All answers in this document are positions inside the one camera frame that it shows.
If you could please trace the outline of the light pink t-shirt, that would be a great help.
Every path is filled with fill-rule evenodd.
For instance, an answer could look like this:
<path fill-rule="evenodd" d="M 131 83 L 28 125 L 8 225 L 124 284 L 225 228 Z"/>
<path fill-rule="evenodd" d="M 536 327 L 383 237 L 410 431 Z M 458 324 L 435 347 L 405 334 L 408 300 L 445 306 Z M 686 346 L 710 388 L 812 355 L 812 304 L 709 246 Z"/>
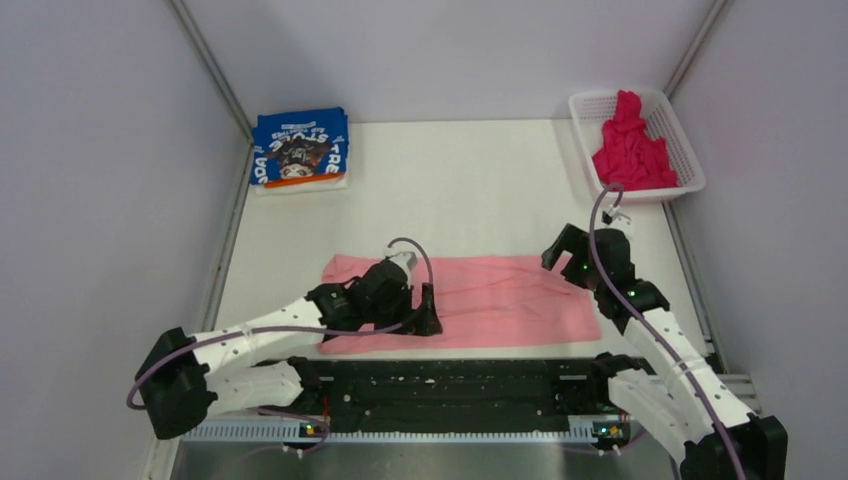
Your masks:
<path fill-rule="evenodd" d="M 465 348 L 533 347 L 601 337 L 587 292 L 533 256 L 435 257 L 435 306 L 442 333 L 343 336 L 326 355 Z"/>

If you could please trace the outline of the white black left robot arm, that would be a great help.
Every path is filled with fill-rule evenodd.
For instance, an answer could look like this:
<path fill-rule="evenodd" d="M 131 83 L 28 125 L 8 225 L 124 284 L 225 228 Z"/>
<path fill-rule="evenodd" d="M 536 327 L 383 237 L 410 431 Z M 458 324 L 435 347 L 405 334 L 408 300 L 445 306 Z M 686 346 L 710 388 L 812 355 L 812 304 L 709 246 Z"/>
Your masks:
<path fill-rule="evenodd" d="M 339 337 L 442 331 L 434 276 L 412 285 L 416 257 L 388 256 L 364 274 L 322 283 L 269 314 L 221 330 L 157 339 L 135 375 L 127 404 L 144 411 L 160 440 L 180 437 L 210 416 L 269 408 L 305 414 L 319 404 L 322 381 L 295 350 Z"/>

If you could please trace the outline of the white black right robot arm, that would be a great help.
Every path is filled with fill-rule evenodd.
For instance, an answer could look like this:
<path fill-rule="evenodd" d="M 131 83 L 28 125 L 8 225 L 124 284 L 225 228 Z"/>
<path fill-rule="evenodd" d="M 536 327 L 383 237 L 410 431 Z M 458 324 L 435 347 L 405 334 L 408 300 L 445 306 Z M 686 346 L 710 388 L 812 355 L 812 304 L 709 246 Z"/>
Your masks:
<path fill-rule="evenodd" d="M 683 333 L 670 303 L 637 277 L 618 229 L 566 225 L 541 255 L 552 270 L 564 253 L 564 280 L 591 292 L 638 358 L 609 352 L 591 363 L 586 397 L 600 412 L 637 418 L 669 454 L 682 479 L 782 479 L 788 433 L 763 417 L 715 373 Z"/>

